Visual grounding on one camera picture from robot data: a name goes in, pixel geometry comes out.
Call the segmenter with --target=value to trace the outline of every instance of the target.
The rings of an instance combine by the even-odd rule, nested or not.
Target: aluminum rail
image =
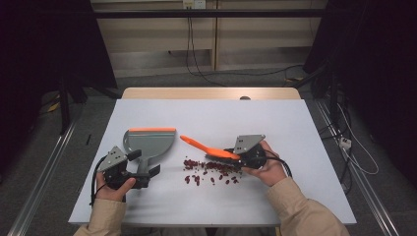
[[[75,112],[74,119],[70,123],[67,131],[61,135],[55,145],[53,152],[49,155],[49,159],[43,168],[42,173],[37,179],[36,184],[30,192],[29,197],[25,201],[24,206],[19,212],[15,222],[10,229],[8,236],[23,236],[26,235],[31,220],[34,217],[34,214],[37,211],[37,208],[40,205],[40,202],[43,199],[43,195],[46,191],[46,188],[53,177],[55,169],[58,166],[59,160],[64,152],[65,147],[71,139],[71,136],[74,132],[77,121],[80,119],[83,112],[84,106],[81,105],[79,109]]]
[[[58,18],[95,18],[95,19],[129,19],[129,18],[321,18],[325,16],[346,17],[354,14],[349,10],[326,9],[279,9],[279,10],[96,10],[52,11],[37,10],[42,17]]]
[[[325,104],[320,103],[319,101],[316,101],[316,104],[323,116],[323,119],[325,120],[326,124],[328,125],[328,128],[333,136],[335,136],[337,132],[334,127],[331,125],[331,120],[329,119],[329,110],[326,107]],[[344,148],[341,148],[338,146],[337,138],[334,138],[337,148],[340,148],[342,151],[342,155],[345,161],[347,161],[348,153]],[[352,153],[350,155],[350,158],[352,158],[354,161],[356,160],[356,157]],[[391,219],[389,212],[387,211],[386,207],[384,206],[381,199],[378,197],[377,193],[375,192],[374,188],[372,187],[371,183],[368,181],[368,178],[366,175],[356,168],[356,166],[352,163],[352,161],[349,161],[349,169],[351,170],[352,176],[356,181],[356,184],[359,186],[359,189],[362,192],[362,195],[365,198],[365,201],[367,202],[369,208],[372,211],[372,214],[375,217],[375,220],[380,225],[381,229],[384,232],[384,235],[387,236],[398,236],[399,233],[394,225],[393,220]]]

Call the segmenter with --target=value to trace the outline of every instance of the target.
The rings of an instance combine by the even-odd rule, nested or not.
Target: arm
[[[120,235],[122,220],[126,212],[123,196],[135,185],[135,178],[127,180],[117,191],[105,185],[104,176],[98,172],[96,200],[92,207],[89,225],[83,225],[74,234],[81,235]]]
[[[272,151],[267,142],[264,149]],[[282,165],[268,160],[261,169],[244,168],[270,186],[267,197],[281,221],[282,235],[349,235],[346,227],[325,206],[308,200]]]

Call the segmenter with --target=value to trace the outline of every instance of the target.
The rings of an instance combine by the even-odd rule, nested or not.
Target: dark curtain
[[[85,83],[76,78],[116,88],[96,20],[44,15],[43,10],[92,8],[89,0],[0,0],[2,171],[34,124],[41,97],[58,90],[60,78],[79,87]]]
[[[346,94],[392,163],[417,187],[417,3],[363,1],[350,45],[334,68]],[[316,70],[325,60],[336,29],[321,28],[306,67]]]

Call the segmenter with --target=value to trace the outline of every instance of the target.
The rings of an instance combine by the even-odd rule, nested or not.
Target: white table surface
[[[266,135],[269,145],[285,159],[293,178],[307,198],[328,207],[342,223],[356,223],[338,183],[304,100],[118,100],[69,219],[88,223],[90,180],[100,158],[114,146],[123,149],[122,139],[130,128],[174,127],[176,138],[171,149],[154,158],[152,166],[161,171],[149,187],[131,190],[124,223],[138,226],[273,226],[279,220],[269,205],[268,189],[259,179],[243,174],[239,183],[226,185],[219,173],[184,171],[187,158],[207,161],[205,154],[181,141],[185,135],[214,148],[233,148],[239,135]],[[128,170],[136,172],[130,161]],[[205,180],[187,184],[187,175]],[[215,185],[209,180],[215,179]]]

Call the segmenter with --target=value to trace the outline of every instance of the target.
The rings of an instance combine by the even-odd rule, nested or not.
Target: person's right hand
[[[270,148],[269,144],[266,141],[260,141],[260,145],[266,151],[268,157],[279,156]],[[250,175],[260,178],[262,182],[264,182],[266,185],[270,187],[287,177],[281,162],[272,159],[267,160],[267,163],[260,169],[242,167],[242,170]]]

